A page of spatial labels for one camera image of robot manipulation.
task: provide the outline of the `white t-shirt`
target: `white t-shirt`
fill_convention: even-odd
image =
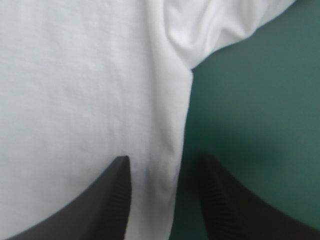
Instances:
[[[1,0],[0,239],[57,212],[123,155],[126,240],[168,239],[191,69],[293,2]]]

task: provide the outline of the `cotton fabric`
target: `cotton fabric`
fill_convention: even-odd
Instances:
[[[191,69],[293,2],[0,1],[0,239],[57,212],[124,155],[125,239],[168,239]]]

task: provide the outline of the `white fabric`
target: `white fabric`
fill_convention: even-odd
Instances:
[[[126,240],[168,239],[191,68],[292,3],[1,0],[0,239],[121,155],[133,184]]]

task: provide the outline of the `teal wall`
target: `teal wall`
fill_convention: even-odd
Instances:
[[[207,239],[195,185],[203,153],[320,229],[320,0],[298,0],[193,72],[170,240]]]

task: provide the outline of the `t-shirt sleeve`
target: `t-shirt sleeve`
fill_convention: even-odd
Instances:
[[[166,34],[188,68],[251,36],[295,0],[164,0]]]

